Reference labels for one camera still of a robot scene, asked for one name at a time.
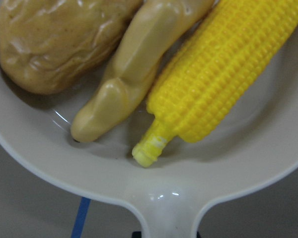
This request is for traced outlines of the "yellow toy corn cob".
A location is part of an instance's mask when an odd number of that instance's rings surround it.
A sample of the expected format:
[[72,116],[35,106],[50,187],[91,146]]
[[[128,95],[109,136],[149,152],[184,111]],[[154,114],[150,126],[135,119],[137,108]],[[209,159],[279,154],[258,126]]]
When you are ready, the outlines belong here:
[[221,0],[164,68],[147,99],[153,123],[132,149],[151,166],[174,137],[210,134],[298,25],[298,0]]

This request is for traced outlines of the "beige plastic dustpan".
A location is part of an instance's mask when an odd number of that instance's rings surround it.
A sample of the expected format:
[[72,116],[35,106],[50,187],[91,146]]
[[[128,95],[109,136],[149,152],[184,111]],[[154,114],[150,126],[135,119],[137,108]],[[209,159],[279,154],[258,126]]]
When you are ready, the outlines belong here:
[[104,69],[52,96],[28,93],[0,68],[0,144],[27,170],[71,193],[130,210],[146,238],[192,238],[204,214],[298,167],[298,27],[204,140],[173,139],[144,169],[131,149],[153,118],[140,107],[93,143],[69,134]]

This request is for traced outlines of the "brown toy potato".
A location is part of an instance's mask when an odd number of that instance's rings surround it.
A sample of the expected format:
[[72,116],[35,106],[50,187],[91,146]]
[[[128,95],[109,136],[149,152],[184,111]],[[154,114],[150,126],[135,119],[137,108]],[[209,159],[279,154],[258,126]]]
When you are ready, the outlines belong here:
[[140,0],[4,0],[0,66],[22,89],[63,91],[119,44]]

